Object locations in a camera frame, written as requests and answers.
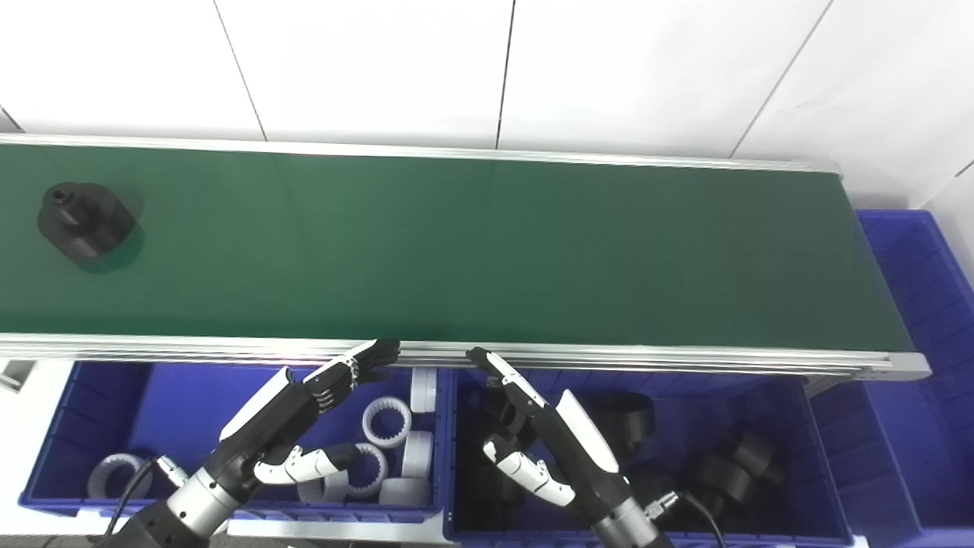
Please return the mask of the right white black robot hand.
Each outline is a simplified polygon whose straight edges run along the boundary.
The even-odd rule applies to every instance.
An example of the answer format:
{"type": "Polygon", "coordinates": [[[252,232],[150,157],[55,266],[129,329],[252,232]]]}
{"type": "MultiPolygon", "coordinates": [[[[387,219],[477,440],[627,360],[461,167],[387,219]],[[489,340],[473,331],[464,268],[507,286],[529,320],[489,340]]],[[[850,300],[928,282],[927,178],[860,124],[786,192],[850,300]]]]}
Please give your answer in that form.
{"type": "Polygon", "coordinates": [[[483,347],[466,351],[480,371],[501,382],[502,392],[516,412],[530,420],[538,439],[554,457],[559,479],[540,459],[533,459],[500,435],[484,440],[482,451],[498,470],[541,499],[571,508],[587,526],[596,528],[622,517],[632,499],[618,461],[571,390],[550,403],[500,355],[483,347]]]}

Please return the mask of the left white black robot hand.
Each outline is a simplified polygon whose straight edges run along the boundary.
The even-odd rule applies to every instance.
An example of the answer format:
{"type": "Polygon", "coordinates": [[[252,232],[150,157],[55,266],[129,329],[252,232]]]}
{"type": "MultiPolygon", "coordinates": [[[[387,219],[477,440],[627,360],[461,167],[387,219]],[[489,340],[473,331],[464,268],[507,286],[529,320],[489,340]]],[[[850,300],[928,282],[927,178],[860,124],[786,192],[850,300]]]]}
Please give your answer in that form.
{"type": "Polygon", "coordinates": [[[264,485],[305,483],[348,470],[361,461],[353,443],[325,448],[298,444],[324,413],[361,383],[383,379],[380,368],[399,360],[398,339],[373,339],[332,358],[297,381],[284,367],[247,401],[220,434],[204,464],[204,486],[249,502],[264,485]]]}

